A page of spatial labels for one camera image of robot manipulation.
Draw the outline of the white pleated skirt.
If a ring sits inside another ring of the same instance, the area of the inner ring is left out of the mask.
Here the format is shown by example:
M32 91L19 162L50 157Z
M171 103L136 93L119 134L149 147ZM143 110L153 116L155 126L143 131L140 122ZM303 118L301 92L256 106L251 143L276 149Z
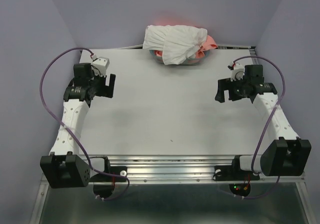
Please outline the white pleated skirt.
M164 50L168 41L177 44L200 44L206 41L207 32L204 28L187 25L149 25L145 29L142 47L148 50Z

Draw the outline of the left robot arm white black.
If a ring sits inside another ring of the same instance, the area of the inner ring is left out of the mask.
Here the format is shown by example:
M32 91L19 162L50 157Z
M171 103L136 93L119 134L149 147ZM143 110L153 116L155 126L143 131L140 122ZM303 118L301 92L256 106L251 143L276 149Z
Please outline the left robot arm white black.
M40 167L53 189L86 187L90 166L79 157L85 117L94 97L112 98L114 74L107 75L109 59L99 57L91 63L73 66L73 79L63 94L63 115L58 134L49 155L40 159Z

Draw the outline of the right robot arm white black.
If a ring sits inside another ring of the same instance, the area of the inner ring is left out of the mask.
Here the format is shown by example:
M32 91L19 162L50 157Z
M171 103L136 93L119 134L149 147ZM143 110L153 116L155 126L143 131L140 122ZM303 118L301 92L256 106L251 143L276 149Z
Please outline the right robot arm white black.
M301 139L289 124L275 86L265 82L263 66L234 63L228 68L231 76L218 80L215 100L224 103L226 91L231 101L248 98L265 122L262 133L271 141L261 155L236 156L230 167L231 176L242 179L248 171L265 176L301 176L311 144Z

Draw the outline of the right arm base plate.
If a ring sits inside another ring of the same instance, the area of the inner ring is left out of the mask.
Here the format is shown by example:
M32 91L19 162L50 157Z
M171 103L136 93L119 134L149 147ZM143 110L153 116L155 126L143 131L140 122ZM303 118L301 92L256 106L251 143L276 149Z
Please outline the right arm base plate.
M229 189L236 197L247 198L251 192L251 182L259 181L260 176L251 171L236 169L232 165L217 165L214 167L212 179L217 182L231 182Z

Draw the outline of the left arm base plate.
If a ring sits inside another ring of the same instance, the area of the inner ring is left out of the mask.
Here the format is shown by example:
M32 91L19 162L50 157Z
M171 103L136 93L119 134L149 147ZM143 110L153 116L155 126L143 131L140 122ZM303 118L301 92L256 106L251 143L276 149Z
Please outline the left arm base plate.
M130 186L127 174L126 166L105 166L104 171L98 171L91 176L89 181L93 183L95 199L106 202L122 197Z

